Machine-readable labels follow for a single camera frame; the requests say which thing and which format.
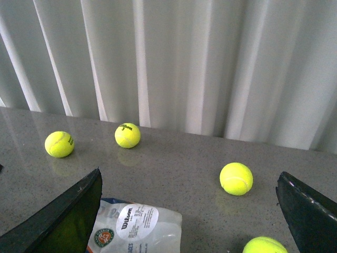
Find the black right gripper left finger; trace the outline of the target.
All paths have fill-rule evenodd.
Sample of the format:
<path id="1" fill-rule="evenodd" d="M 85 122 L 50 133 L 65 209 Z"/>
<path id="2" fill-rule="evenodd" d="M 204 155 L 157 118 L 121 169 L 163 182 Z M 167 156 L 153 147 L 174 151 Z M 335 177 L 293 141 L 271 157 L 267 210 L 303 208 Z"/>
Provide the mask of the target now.
<path id="1" fill-rule="evenodd" d="M 1 252 L 85 252 L 102 195 L 99 169 L 1 236 Z"/>

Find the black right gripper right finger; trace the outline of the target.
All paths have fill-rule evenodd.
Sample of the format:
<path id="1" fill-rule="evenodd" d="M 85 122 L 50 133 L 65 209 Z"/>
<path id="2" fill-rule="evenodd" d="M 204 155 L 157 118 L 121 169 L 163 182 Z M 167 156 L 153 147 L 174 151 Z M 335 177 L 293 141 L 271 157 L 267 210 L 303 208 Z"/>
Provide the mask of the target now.
<path id="1" fill-rule="evenodd" d="M 336 252 L 336 202 L 285 171 L 276 195 L 299 252 Z"/>

